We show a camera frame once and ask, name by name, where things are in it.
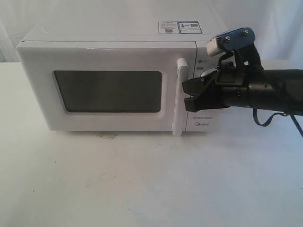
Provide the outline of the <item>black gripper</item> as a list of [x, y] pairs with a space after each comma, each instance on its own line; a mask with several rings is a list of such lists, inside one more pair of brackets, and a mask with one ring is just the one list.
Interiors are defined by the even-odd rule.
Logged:
[[189, 112], [224, 109], [229, 107], [251, 107], [249, 82], [237, 71], [213, 71], [203, 77], [182, 83], [185, 108]]

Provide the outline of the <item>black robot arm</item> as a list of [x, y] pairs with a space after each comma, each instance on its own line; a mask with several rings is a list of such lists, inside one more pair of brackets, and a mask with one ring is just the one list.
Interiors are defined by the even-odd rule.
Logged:
[[302, 70], [214, 71], [183, 82], [186, 110], [243, 107], [303, 114]]

